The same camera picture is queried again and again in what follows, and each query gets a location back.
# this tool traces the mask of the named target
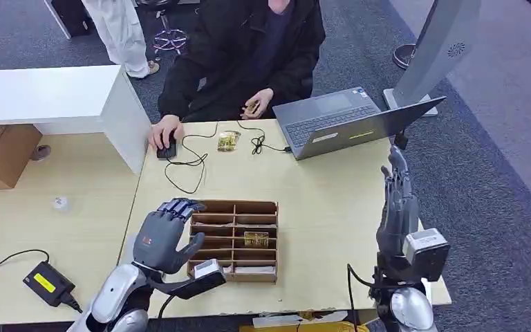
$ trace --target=desk surface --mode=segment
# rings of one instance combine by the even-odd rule
[[[0,125],[100,116],[119,74],[117,65],[0,71]]]
[[[266,144],[286,146],[275,120],[245,125],[265,130]],[[214,122],[185,124],[188,134],[210,135],[214,128]],[[347,263],[368,280],[375,265],[375,230],[384,204],[380,166],[388,163],[389,141],[377,140],[298,163],[291,154],[266,148],[261,155],[252,155],[250,139],[257,133],[243,130],[235,122],[221,122],[216,136],[225,130],[241,132],[236,151],[217,152],[217,137],[185,141],[197,153],[209,154],[207,175],[195,195],[175,189],[164,176],[166,163],[148,151],[127,233],[137,233],[147,213],[173,197],[277,201],[278,281],[227,283],[191,300],[173,301],[164,317],[349,308]],[[192,159],[191,153],[178,148],[177,161]],[[192,190],[201,168],[171,166],[168,172]],[[188,225],[181,246],[188,241]],[[166,281],[184,278],[183,268]],[[354,285],[353,291],[356,308],[373,308],[365,286]],[[432,293],[434,304],[451,301],[442,280],[433,284]],[[165,298],[157,291],[153,294],[150,317],[157,316]]]
[[[138,177],[103,134],[44,136],[51,155],[27,165],[16,188],[0,191],[0,260],[39,248],[75,285],[84,308],[115,267]],[[52,206],[67,196],[70,209]],[[17,256],[0,266],[0,324],[69,321],[71,308],[53,308],[22,279],[41,253]]]

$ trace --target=floor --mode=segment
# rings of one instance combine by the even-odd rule
[[[321,0],[328,38],[315,71],[315,94],[361,85],[386,108],[381,91],[402,74],[391,52],[414,41],[412,31],[428,8],[425,0],[391,1]],[[531,331],[531,8],[519,0],[488,1],[505,6],[484,4],[484,28],[507,38],[486,34],[475,58],[435,88],[433,95],[447,96],[440,116],[407,130],[406,157],[420,217],[452,244],[445,281],[453,304],[435,309],[441,332]],[[520,24],[510,26],[516,17]],[[182,9],[174,25],[188,29],[193,19],[191,10]],[[147,35],[155,32],[153,16],[141,20]],[[486,66],[490,57],[496,61]],[[157,97],[173,58],[162,59],[161,73],[133,81],[152,120],[158,118]],[[108,63],[96,35],[65,40],[41,0],[0,0],[0,69]],[[510,73],[512,66],[520,70]],[[150,329],[233,332],[244,320],[166,320]]]
[[[433,1],[391,3],[418,35]],[[448,78],[531,191],[531,4],[484,0],[477,31]]]

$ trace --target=man's hand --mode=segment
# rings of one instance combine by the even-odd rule
[[[241,114],[241,118],[244,120],[259,119],[263,115],[263,112],[268,109],[268,105],[272,101],[273,97],[274,91],[272,89],[264,89],[259,91],[245,103],[245,107],[243,108],[244,112]],[[259,103],[256,109],[249,107],[255,102]]]
[[[164,147],[167,149],[170,146],[169,138],[171,132],[174,132],[176,140],[181,140],[184,137],[184,128],[180,123],[180,118],[167,115],[160,122],[151,126],[147,140],[154,149],[163,149]]]

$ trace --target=yellow sticker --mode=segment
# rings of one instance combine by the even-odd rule
[[[368,131],[366,133],[360,133],[359,135],[355,135],[355,136],[351,136],[349,139],[352,140],[354,138],[359,138],[359,137],[363,137],[363,136],[367,136],[367,135],[371,135],[374,131]]]
[[[42,285],[46,289],[46,291],[50,293],[54,293],[54,291],[56,290],[56,286],[52,285],[51,282],[49,282],[46,278],[44,278],[43,275],[40,275],[39,273],[36,273],[33,276],[33,279],[35,279],[36,282],[39,282],[39,284]]]

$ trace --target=wooden organizer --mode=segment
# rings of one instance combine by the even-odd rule
[[[229,282],[276,282],[278,205],[266,201],[202,201],[207,207],[190,219],[190,237],[205,233],[201,249],[188,262],[188,273],[207,259],[216,258]],[[249,248],[245,232],[267,232],[267,248]],[[253,273],[244,267],[273,267]]]

